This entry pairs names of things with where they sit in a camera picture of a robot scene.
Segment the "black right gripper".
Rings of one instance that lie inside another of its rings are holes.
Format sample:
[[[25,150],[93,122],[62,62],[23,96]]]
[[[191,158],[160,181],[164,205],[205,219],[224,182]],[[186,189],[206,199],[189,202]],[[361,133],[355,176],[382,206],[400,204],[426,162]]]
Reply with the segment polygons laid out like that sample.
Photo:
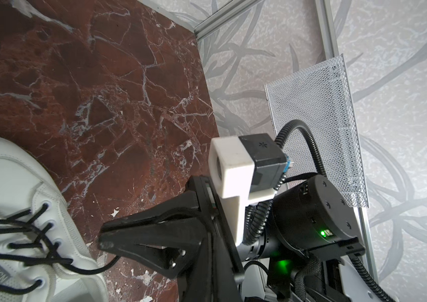
[[[241,301],[245,272],[220,198],[207,176],[192,176],[186,191],[148,210],[103,224],[101,251],[177,278],[179,301]],[[186,266],[186,252],[198,251]]]

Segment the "white sneaker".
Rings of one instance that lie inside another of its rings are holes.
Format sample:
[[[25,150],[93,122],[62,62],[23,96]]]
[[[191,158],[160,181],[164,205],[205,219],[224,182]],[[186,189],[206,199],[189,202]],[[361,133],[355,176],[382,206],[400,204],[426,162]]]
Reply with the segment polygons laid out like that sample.
[[[0,301],[107,301],[100,267],[52,177],[0,138]]]

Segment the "black shoelace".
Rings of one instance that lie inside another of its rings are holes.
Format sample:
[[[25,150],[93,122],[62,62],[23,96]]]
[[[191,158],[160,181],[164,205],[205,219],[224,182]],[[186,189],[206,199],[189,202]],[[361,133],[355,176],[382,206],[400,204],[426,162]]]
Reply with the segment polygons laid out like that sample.
[[[103,272],[65,210],[43,201],[0,214],[0,301],[107,301]]]

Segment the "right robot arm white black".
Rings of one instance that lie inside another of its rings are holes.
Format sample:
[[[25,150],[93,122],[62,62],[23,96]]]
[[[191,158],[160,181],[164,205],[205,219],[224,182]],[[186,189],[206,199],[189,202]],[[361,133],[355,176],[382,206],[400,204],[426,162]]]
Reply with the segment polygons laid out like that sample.
[[[364,291],[391,301],[364,267],[354,210],[328,180],[309,127],[291,120],[268,134],[214,138],[209,176],[183,193],[105,223],[98,247],[178,282],[181,301],[246,301],[252,266],[278,301],[351,301],[347,257]]]

